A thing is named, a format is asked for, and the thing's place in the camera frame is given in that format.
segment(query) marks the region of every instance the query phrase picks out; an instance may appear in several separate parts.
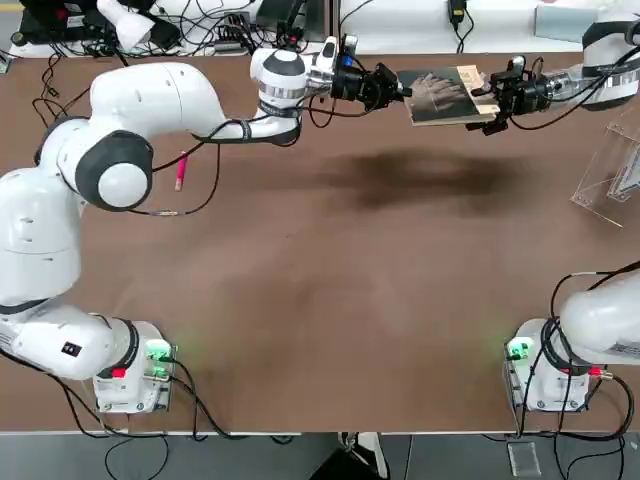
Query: table surface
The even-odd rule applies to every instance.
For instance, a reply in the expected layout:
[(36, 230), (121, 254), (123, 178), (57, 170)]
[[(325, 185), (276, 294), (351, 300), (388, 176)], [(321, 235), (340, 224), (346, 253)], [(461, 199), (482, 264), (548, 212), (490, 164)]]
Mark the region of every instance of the table surface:
[[(507, 59), (384, 61), (404, 69), (462, 60), (492, 72)], [(578, 61), (548, 55), (545, 67)], [(228, 116), (253, 114), (248, 58), (188, 62), (212, 80)], [(43, 126), (30, 100), (45, 67), (18, 60), (0, 77), (2, 172), (30, 165), (39, 145)], [(63, 59), (53, 84), (72, 98), (116, 67)], [(86, 99), (73, 111), (88, 112)], [(637, 257), (637, 228), (618, 229), (569, 200), (606, 125), (621, 113), (579, 111), (541, 132), (487, 138), (464, 127), (412, 128), (405, 107), (394, 105), (335, 118), (325, 130), (305, 119), (292, 148), (225, 146), (219, 191), (198, 215), (89, 209), (83, 274), (69, 302), (158, 325), (227, 429), (513, 430), (503, 342), (523, 321), (547, 315), (564, 274)], [(161, 163), (193, 140), (175, 134), (152, 144)], [(146, 207), (201, 202), (214, 157), (214, 147), (193, 155), (181, 193), (173, 191), (174, 172), (157, 175)], [(637, 370), (615, 371), (640, 391)], [(1, 430), (75, 429), (49, 379), (6, 362), (0, 376)], [(626, 407), (614, 385), (604, 392), (590, 412), (568, 415), (565, 428), (616, 428)], [(187, 431), (191, 414), (191, 401), (176, 391), (170, 413), (133, 416), (129, 426)], [(529, 419), (530, 428), (553, 428), (556, 416)]]

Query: black connector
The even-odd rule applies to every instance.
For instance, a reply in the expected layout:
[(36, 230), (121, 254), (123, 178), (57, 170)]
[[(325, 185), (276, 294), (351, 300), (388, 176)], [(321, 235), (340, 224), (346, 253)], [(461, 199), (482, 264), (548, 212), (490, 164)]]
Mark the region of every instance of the black connector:
[(449, 22), (457, 32), (458, 25), (464, 20), (464, 12), (467, 9), (467, 0), (449, 0)]

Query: marker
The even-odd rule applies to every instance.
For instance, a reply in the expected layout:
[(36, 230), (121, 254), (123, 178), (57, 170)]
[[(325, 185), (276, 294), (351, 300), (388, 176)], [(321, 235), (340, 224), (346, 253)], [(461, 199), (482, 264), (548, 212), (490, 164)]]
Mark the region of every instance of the marker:
[(176, 186), (175, 191), (182, 191), (182, 183), (184, 182), (184, 174), (187, 172), (187, 152), (181, 152), (182, 157), (180, 157), (180, 161), (178, 162), (178, 172), (176, 173)]

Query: floor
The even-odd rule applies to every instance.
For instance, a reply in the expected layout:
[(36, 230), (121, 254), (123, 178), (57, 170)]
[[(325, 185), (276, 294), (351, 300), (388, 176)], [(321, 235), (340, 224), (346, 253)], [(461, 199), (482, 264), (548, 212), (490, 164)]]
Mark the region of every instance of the floor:
[[(628, 435), (625, 448), (625, 479), (638, 478), (640, 452), (637, 434)], [(0, 471), (11, 480), (106, 480), (104, 455), (115, 442), (91, 440), (79, 435), (17, 435), (0, 437)], [(226, 441), (212, 437), (203, 443), (189, 438), (169, 439), (170, 458), (158, 480), (306, 480), (338, 446), (334, 434), (297, 437), (290, 445), (279, 446), (269, 438)], [(383, 437), (382, 447), (394, 480), (405, 478), (409, 436)], [(568, 462), (587, 453), (613, 450), (611, 445), (591, 448), (579, 441), (562, 439), (560, 455)], [(536, 440), (542, 478), (561, 480), (553, 460), (552, 441)], [(146, 480), (164, 458), (161, 440), (136, 440), (114, 451), (110, 457), (118, 480)], [(596, 457), (576, 464), (574, 480), (615, 480), (619, 455)], [(410, 480), (463, 480), (486, 478), (508, 480), (511, 468), (504, 443), (479, 435), (421, 435), (414, 437), (407, 477)]]

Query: book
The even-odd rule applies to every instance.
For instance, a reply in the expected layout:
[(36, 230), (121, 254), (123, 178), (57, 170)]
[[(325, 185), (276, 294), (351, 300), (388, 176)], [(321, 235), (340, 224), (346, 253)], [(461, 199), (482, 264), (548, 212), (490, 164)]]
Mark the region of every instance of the book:
[(398, 79), (413, 89), (405, 104), (414, 126), (489, 122), (500, 112), (491, 95), (471, 95), (484, 84), (475, 65), (404, 70)]

